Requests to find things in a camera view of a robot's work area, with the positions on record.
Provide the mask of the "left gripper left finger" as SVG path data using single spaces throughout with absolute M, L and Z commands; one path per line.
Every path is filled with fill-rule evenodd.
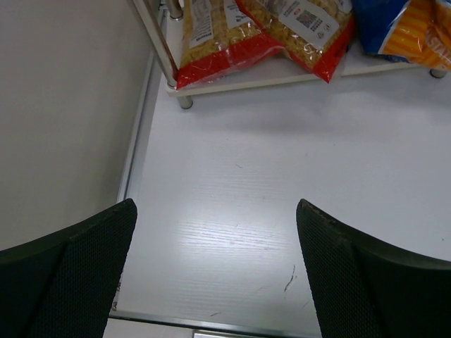
M 1 336 L 102 337 L 136 222 L 126 199 L 1 251 Z

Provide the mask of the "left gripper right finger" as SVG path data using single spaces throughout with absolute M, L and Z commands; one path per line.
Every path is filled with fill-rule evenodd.
M 297 232 L 322 337 L 449 337 L 450 262 L 401 249 L 301 199 Z

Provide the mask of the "blue and orange pasta bag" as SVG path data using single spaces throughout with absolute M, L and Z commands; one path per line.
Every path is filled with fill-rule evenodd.
M 366 54 L 450 71 L 450 2 L 353 1 Z

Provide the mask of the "white two-tier shelf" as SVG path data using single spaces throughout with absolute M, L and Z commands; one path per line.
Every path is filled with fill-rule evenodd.
M 176 89 L 178 61 L 182 53 L 183 10 L 177 1 L 160 1 L 159 10 L 153 11 L 148 1 L 134 1 L 152 43 L 154 58 L 166 79 L 166 92 L 178 100 L 181 108 L 192 106 L 192 97 L 201 94 L 252 89 L 273 85 L 285 85 L 315 80 L 284 56 L 271 57 L 249 70 L 238 71 L 221 80 L 196 84 L 193 87 Z

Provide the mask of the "red macaroni bag right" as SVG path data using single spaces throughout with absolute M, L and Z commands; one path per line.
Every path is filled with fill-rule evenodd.
M 240 10 L 285 54 L 325 82 L 332 80 L 354 38 L 351 1 L 238 1 Z

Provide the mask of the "red macaroni bag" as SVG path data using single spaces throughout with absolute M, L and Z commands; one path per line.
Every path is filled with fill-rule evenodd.
M 285 54 L 325 82 L 332 80 L 354 38 L 351 1 L 238 1 L 240 10 Z
M 182 43 L 177 89 L 244 70 L 283 50 L 235 1 L 185 1 Z

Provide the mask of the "red macaroni bag left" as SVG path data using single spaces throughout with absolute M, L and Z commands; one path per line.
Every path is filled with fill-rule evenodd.
M 283 50 L 235 1 L 185 1 L 182 43 L 177 89 L 244 70 Z

